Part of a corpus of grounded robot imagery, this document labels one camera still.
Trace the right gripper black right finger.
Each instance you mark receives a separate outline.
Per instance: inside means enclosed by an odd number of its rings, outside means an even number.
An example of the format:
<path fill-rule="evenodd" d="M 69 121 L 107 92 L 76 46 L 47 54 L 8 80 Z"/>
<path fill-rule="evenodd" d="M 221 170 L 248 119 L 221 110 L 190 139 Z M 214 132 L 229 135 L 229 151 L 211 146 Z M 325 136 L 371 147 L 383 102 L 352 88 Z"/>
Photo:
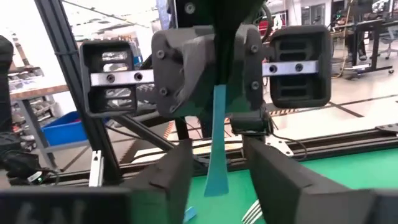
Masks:
<path fill-rule="evenodd" d="M 252 184 L 267 224 L 367 224 L 372 190 L 351 190 L 245 137 Z"/>

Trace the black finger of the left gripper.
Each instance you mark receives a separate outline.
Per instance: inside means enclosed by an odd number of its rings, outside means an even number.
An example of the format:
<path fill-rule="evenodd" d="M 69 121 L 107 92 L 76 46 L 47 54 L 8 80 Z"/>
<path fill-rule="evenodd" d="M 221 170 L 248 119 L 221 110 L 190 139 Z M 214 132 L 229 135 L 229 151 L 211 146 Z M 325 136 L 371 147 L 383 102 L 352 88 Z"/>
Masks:
<path fill-rule="evenodd" d="M 211 26 L 169 29 L 152 36 L 157 110 L 162 116 L 197 116 L 214 85 Z"/>
<path fill-rule="evenodd" d="M 252 111 L 263 102 L 261 36 L 254 25 L 241 25 L 234 46 L 231 110 Z"/>

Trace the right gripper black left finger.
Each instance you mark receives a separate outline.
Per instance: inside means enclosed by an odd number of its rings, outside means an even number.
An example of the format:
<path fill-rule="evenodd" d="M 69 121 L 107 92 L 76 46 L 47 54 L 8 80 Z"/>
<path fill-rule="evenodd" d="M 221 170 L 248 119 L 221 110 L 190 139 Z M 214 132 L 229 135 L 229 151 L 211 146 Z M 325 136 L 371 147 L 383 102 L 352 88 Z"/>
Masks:
<path fill-rule="evenodd" d="M 186 139 L 122 186 L 130 190 L 131 224 L 183 224 L 193 174 L 192 141 Z"/>

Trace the red-handled silver fork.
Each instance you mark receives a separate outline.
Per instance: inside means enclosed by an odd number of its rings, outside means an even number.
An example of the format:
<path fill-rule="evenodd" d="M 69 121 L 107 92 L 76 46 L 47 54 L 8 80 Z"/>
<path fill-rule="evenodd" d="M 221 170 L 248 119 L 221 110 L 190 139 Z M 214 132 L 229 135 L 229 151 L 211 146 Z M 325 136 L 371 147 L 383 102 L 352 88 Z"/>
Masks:
<path fill-rule="evenodd" d="M 259 218 L 262 217 L 262 208 L 258 200 L 256 200 L 245 215 L 242 217 L 243 224 L 254 224 Z"/>

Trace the blue-handled silver fork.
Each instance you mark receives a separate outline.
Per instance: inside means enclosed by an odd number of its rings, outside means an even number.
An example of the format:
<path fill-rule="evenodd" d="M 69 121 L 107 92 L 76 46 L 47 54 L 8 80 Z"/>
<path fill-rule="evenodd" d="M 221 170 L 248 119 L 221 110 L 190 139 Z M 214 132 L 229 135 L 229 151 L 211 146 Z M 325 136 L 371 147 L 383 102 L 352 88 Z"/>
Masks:
<path fill-rule="evenodd" d="M 228 170 L 224 144 L 226 85 L 214 86 L 213 93 L 213 132 L 210 162 L 204 191 L 205 197 L 216 197 L 229 192 Z"/>

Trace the green table mat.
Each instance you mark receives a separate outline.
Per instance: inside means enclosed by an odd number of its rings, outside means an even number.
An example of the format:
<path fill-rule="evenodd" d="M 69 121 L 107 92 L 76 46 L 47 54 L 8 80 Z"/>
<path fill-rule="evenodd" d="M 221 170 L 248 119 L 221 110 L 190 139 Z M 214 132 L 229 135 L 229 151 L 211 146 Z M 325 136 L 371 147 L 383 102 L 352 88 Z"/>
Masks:
<path fill-rule="evenodd" d="M 352 189 L 398 188 L 398 148 L 302 162 L 302 165 Z M 205 176 L 191 182 L 187 206 L 197 215 L 186 224 L 242 224 L 256 200 L 248 170 L 228 174 L 229 193 L 204 197 Z"/>

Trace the black office desk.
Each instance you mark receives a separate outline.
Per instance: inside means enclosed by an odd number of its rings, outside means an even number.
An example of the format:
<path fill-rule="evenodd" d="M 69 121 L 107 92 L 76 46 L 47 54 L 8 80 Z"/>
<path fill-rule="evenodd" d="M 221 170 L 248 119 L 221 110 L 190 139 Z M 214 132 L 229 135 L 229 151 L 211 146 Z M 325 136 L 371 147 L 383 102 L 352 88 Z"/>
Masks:
<path fill-rule="evenodd" d="M 358 23 L 345 24 L 343 26 L 336 26 L 336 29 L 340 29 L 340 31 L 330 33 L 330 35 L 333 39 L 334 38 L 344 39 L 348 34 L 352 34 L 352 35 L 354 35 L 353 40 L 356 42 L 359 32 L 370 31 L 373 35 L 373 51 L 372 51 L 372 55 L 370 56 L 371 63 L 357 65 L 356 55 L 353 55 L 351 58 L 352 59 L 351 67 L 345 67 L 346 56 L 344 55 L 343 60 L 342 60 L 343 64 L 340 68 L 340 72 L 334 73 L 331 77 L 332 78 L 342 77 L 344 72 L 346 72 L 346 71 L 353 72 L 353 74 L 351 74 L 349 77 L 347 77 L 348 80 L 351 80 L 353 78 L 359 78 L 364 73 L 377 72 L 377 71 L 381 71 L 381 70 L 387 70 L 388 74 L 390 74 L 390 75 L 393 74 L 394 73 L 393 66 L 377 67 L 377 58 L 379 56 L 379 39 L 381 36 L 381 30 L 388 28 L 390 26 L 396 26 L 396 25 L 398 25 L 398 20 L 386 22 L 384 19 L 374 19 L 371 21 L 364 21 L 364 22 L 358 22 Z"/>

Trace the grey office chair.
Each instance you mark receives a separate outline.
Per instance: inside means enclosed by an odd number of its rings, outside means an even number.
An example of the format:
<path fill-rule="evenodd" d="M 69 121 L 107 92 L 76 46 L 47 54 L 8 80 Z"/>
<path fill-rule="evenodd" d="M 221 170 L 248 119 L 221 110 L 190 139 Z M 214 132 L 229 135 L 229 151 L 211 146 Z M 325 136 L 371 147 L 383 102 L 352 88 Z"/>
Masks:
<path fill-rule="evenodd" d="M 380 54 L 386 54 L 385 57 L 386 60 L 389 59 L 391 53 L 396 53 L 398 55 L 398 49 L 393 49 L 391 47 L 391 44 L 394 41 L 398 41 L 398 25 L 388 27 L 387 32 L 381 34 L 379 41 L 382 42 L 383 44 L 388 45 L 388 48 L 386 50 L 382 50 L 379 52 Z"/>

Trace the blue plastic bin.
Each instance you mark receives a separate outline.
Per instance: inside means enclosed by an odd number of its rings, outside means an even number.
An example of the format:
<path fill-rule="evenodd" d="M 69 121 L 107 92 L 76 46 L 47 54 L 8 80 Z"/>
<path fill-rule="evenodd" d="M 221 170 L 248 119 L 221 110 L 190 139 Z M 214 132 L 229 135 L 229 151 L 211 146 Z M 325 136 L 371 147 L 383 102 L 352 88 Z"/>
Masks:
<path fill-rule="evenodd" d="M 77 111 L 69 112 L 42 128 L 50 146 L 86 141 L 87 136 Z"/>

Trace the wooden workbench grey legs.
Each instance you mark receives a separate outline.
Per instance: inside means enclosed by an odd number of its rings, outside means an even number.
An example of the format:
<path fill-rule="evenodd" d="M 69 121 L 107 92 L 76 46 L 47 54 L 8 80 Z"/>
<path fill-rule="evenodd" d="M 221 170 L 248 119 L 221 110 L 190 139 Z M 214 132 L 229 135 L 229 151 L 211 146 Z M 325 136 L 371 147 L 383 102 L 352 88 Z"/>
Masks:
<path fill-rule="evenodd" d="M 67 86 L 46 81 L 39 67 L 13 68 L 8 79 L 14 132 L 24 140 L 23 146 L 29 151 L 39 149 L 45 162 L 56 169 L 53 153 L 45 153 L 50 145 L 41 128 L 60 117 L 53 95 L 67 91 Z"/>

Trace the black power box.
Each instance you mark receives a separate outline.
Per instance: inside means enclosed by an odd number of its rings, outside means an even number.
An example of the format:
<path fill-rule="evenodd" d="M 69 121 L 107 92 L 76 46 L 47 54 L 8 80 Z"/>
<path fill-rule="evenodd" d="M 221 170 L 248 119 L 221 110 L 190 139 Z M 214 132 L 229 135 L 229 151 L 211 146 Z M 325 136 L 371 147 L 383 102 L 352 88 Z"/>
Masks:
<path fill-rule="evenodd" d="M 52 180 L 58 185 L 60 177 L 57 171 L 43 168 L 39 156 L 25 151 L 21 139 L 11 132 L 0 132 L 0 167 L 6 170 L 11 185 L 41 185 Z"/>

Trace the silver metal bracket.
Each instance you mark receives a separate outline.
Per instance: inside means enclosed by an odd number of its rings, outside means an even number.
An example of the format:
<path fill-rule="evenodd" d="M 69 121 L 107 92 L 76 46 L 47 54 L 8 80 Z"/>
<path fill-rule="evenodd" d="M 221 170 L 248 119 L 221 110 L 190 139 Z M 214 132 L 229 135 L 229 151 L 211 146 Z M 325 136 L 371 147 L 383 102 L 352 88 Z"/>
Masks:
<path fill-rule="evenodd" d="M 104 158 L 101 151 L 93 151 L 90 167 L 90 187 L 101 187 L 103 184 Z"/>
<path fill-rule="evenodd" d="M 281 153 L 285 154 L 286 156 L 292 157 L 294 155 L 290 147 L 288 147 L 287 143 L 283 139 L 279 139 L 274 136 L 265 136 L 265 143 L 269 146 L 278 149 Z"/>

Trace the black table frame rail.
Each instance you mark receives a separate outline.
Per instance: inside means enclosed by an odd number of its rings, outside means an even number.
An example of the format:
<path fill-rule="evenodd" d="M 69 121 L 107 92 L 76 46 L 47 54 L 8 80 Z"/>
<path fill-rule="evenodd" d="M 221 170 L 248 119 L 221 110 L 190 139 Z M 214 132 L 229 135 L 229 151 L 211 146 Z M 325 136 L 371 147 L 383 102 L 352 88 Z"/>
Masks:
<path fill-rule="evenodd" d="M 357 154 L 369 151 L 384 150 L 398 146 L 398 123 L 376 126 L 372 129 L 354 131 L 343 134 L 334 134 L 324 137 L 307 138 L 299 140 L 307 148 L 305 161 L 323 159 L 327 157 Z M 242 140 L 227 141 L 227 146 L 232 149 L 226 151 L 228 171 L 246 169 L 246 156 L 243 153 Z M 294 159 L 300 159 L 305 155 L 298 143 L 287 141 L 287 149 L 292 152 L 284 152 Z M 138 162 L 136 164 L 121 165 L 121 173 L 124 178 L 132 177 L 156 160 Z M 72 172 L 60 175 L 60 183 L 73 182 L 65 185 L 87 185 L 90 172 L 88 170 Z"/>

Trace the black diagonal frame strut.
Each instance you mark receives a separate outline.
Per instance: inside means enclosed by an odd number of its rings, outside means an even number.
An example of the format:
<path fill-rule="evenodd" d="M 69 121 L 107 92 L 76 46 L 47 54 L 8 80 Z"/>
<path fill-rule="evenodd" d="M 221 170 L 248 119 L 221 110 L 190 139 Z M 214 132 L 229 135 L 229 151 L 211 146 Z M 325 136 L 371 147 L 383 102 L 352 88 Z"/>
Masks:
<path fill-rule="evenodd" d="M 139 121 L 136 121 L 132 117 L 129 117 L 127 115 L 120 115 L 112 116 L 111 118 L 122 126 L 128 128 L 130 131 L 138 134 L 144 140 L 152 143 L 158 148 L 161 148 L 163 151 L 169 151 L 175 147 L 173 143 L 159 136 L 158 134 L 150 130 L 147 126 Z"/>

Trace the black rig frame post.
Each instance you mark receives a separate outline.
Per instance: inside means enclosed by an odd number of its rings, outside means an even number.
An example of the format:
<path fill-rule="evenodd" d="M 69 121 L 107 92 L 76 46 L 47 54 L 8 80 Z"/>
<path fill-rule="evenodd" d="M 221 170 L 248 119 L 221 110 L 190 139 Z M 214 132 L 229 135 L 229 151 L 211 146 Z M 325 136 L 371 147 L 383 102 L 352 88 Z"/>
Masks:
<path fill-rule="evenodd" d="M 78 47 L 61 0 L 34 1 L 68 89 L 80 114 L 91 148 L 94 151 L 100 150 L 103 154 L 104 183 L 106 185 L 118 185 L 122 181 L 122 173 L 103 120 L 92 118 L 85 112 Z"/>

